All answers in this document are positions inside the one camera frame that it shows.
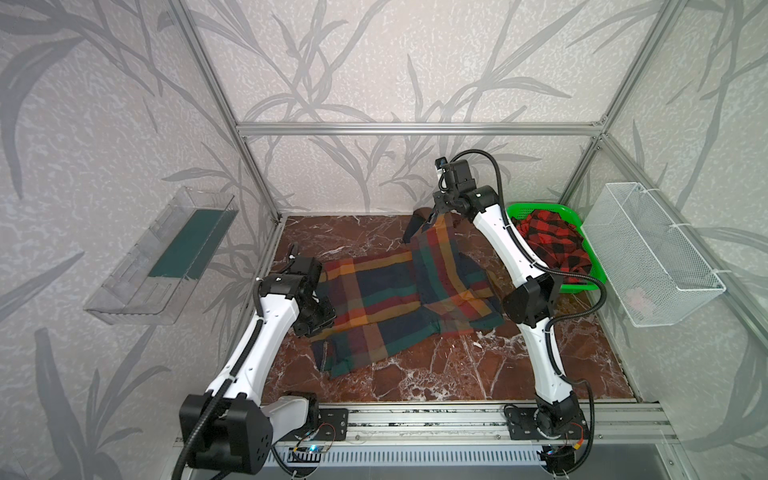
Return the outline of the multicolour plaid shirt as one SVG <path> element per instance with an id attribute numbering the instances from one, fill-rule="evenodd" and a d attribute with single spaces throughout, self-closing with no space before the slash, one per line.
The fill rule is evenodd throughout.
<path id="1" fill-rule="evenodd" d="M 407 350 L 432 336 L 455 337 L 500 326 L 503 313 L 486 271 L 461 248 L 466 220 L 438 215 L 411 219 L 415 232 L 388 253 L 324 264 L 319 295 L 336 318 L 311 339 L 316 368 L 332 378 Z"/>

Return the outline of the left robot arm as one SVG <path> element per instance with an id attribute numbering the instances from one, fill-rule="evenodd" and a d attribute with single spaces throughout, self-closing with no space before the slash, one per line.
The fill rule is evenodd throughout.
<path id="1" fill-rule="evenodd" d="M 190 394 L 179 410 L 183 447 L 171 473 L 186 468 L 256 474 L 276 443 L 291 432 L 313 433 L 320 413 L 315 395 L 289 393 L 266 404 L 269 371 L 289 332 L 310 337 L 336 317 L 328 298 L 317 294 L 322 272 L 313 257 L 294 257 L 282 270 L 256 282 L 254 311 L 220 373 L 202 394 Z"/>

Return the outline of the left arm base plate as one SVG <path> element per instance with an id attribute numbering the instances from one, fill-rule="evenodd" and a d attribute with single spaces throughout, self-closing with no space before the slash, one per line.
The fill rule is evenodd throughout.
<path id="1" fill-rule="evenodd" d="M 349 427 L 349 414 L 347 408 L 321 408 L 304 425 L 290 431 L 281 440 L 296 442 L 309 437 L 321 442 L 344 441 Z"/>

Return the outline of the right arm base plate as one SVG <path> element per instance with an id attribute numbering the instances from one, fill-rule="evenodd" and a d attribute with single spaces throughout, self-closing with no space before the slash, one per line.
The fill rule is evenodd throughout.
<path id="1" fill-rule="evenodd" d="M 591 434 L 580 408 L 560 415 L 538 407 L 506 404 L 502 414 L 511 440 L 575 441 L 582 444 Z"/>

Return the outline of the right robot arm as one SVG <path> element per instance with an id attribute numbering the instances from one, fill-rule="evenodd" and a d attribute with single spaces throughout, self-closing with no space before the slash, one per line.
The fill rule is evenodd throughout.
<path id="1" fill-rule="evenodd" d="M 574 388 L 564 378 L 554 328 L 549 325 L 562 278 L 538 267 L 540 260 L 514 228 L 497 192 L 476 184 L 467 161 L 440 157 L 435 168 L 437 210 L 456 212 L 470 220 L 512 280 L 514 290 L 503 298 L 502 307 L 523 335 L 535 380 L 536 410 L 526 428 L 544 438 L 561 438 L 583 419 Z"/>

